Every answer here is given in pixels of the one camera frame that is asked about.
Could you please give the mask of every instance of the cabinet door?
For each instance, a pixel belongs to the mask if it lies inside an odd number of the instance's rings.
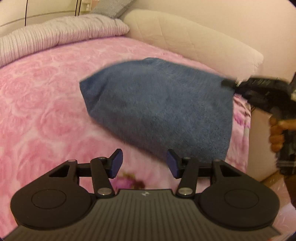
[[[25,19],[27,0],[0,1],[0,27],[19,19]]]
[[[28,0],[27,18],[59,12],[75,13],[76,4],[77,0]]]
[[[0,26],[0,38],[6,34],[11,33],[12,31],[22,28],[25,26],[25,20],[21,19],[12,23],[8,23]]]

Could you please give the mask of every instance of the white pillow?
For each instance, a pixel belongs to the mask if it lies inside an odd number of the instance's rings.
[[[133,39],[201,62],[217,72],[244,80],[255,75],[263,55],[237,39],[177,15],[133,9],[121,17]]]
[[[120,19],[98,14],[68,16],[29,25],[0,38],[0,67],[57,45],[124,35],[129,27]]]

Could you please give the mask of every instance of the towel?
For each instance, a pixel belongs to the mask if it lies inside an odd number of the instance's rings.
[[[109,66],[80,82],[88,114],[123,141],[165,160],[168,149],[224,160],[234,91],[224,78],[158,58]]]

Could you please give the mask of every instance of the hand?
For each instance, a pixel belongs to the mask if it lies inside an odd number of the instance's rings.
[[[283,131],[296,131],[296,119],[278,121],[275,117],[272,116],[269,119],[269,125],[269,142],[271,143],[271,150],[276,153],[282,149],[283,143],[285,142],[284,135],[282,134]]]
[[[269,119],[271,150],[279,152],[285,141],[283,131],[296,131],[296,120],[281,120],[278,121],[275,117]],[[291,198],[292,205],[296,208],[296,175],[287,176],[284,178],[288,193]]]

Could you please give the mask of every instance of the black device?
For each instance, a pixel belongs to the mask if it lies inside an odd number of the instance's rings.
[[[11,200],[18,227],[4,240],[267,241],[280,234],[272,227],[277,195],[224,161],[204,164],[169,150],[167,164],[181,178],[175,194],[116,194],[109,178],[122,161],[120,149],[87,164],[68,160],[20,189]],[[79,177],[92,177],[93,194],[79,186]],[[196,194],[199,177],[209,177],[211,185]]]
[[[296,0],[289,0],[296,7]]]
[[[291,83],[279,78],[252,77],[247,81],[225,79],[229,86],[252,106],[274,115],[278,120],[296,119],[296,73]],[[283,175],[296,174],[296,132],[283,131],[285,142],[277,154],[276,165]]]

